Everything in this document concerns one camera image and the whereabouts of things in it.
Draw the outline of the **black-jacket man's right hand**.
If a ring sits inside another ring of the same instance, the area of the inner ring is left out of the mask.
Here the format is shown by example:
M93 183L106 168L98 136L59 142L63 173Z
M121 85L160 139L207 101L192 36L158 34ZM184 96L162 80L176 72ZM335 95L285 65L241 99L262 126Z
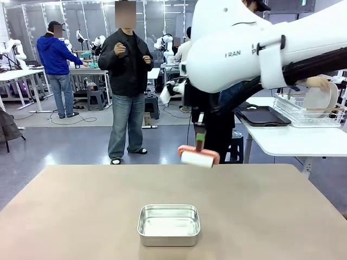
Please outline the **black-jacket man's right hand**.
M121 42L116 43L113 50L120 59L127 55L127 49Z

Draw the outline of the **denim person's right hand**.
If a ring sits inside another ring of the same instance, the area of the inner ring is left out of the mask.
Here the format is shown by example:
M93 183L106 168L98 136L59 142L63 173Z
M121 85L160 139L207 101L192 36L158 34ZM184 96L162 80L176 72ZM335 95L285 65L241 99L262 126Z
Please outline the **denim person's right hand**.
M320 77L320 76L310 77L306 80L306 84L308 87L311 87L311 88L319 88L322 92L330 91L329 81L324 77Z

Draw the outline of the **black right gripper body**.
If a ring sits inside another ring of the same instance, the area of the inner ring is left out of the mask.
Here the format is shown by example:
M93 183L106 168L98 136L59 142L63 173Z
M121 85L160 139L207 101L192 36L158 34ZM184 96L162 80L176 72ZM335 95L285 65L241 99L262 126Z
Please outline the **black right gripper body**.
M202 123L206 128L219 128L220 117L212 110L219 106L220 92L207 93L194 87L190 81L186 81L184 89L184 104L191 107L191 120L194 126L198 124L201 113L204 113Z

